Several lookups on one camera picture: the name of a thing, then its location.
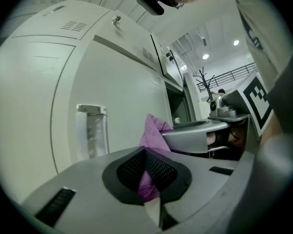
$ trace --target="coat rack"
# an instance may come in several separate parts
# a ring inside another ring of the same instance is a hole
[[[202,81],[199,81],[198,79],[196,79],[196,80],[199,82],[199,84],[203,84],[203,85],[204,85],[204,87],[206,88],[206,90],[207,90],[207,92],[208,92],[208,94],[209,94],[209,99],[212,101],[212,100],[213,100],[213,97],[212,97],[211,92],[210,92],[210,89],[209,89],[209,84],[210,84],[211,80],[213,80],[213,78],[214,78],[215,76],[213,76],[213,77],[209,80],[209,83],[207,84],[207,82],[206,82],[206,80],[205,80],[205,75],[207,75],[207,73],[204,74],[204,67],[203,67],[203,72],[201,72],[201,70],[199,70],[199,71],[200,71],[201,76],[194,76],[194,77],[199,77],[199,78],[202,79]]]

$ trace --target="headset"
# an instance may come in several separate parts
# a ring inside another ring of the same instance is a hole
[[[137,0],[137,2],[144,7],[150,14],[160,16],[164,14],[164,9],[158,2],[162,2],[169,7],[174,7],[176,9],[182,8],[184,4],[180,4],[176,0]]]

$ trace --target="black metal railing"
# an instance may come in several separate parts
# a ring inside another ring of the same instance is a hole
[[[209,79],[206,82],[207,84],[210,82],[209,88],[215,88],[215,87],[222,86],[226,83],[238,80],[240,78],[246,77],[254,71],[258,72],[255,62],[245,65],[243,67],[237,68],[237,69],[233,69],[229,72],[223,73],[222,75]],[[199,87],[200,92],[206,90],[206,87],[201,83],[198,83],[197,86]]]

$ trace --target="purple cloth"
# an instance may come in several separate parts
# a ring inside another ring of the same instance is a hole
[[[153,115],[147,115],[145,131],[139,145],[150,148],[158,148],[163,151],[170,152],[168,145],[161,135],[162,131],[168,130],[173,130],[173,128],[167,122],[158,119]],[[144,198],[144,202],[149,202],[160,195],[159,191],[152,183],[152,179],[147,171],[145,171],[142,175],[138,194]]]

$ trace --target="ceiling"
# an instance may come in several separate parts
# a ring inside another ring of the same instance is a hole
[[[33,14],[64,0],[23,0],[10,15],[2,34],[11,34]],[[183,59],[192,72],[202,65],[219,60],[237,50],[245,50],[243,29],[234,0],[199,0],[185,4],[179,10],[161,4],[162,16],[153,16],[136,0],[82,0],[111,10],[120,10],[139,25],[154,33],[162,45],[170,45]],[[241,39],[233,48],[233,40]],[[210,58],[202,62],[204,53]]]

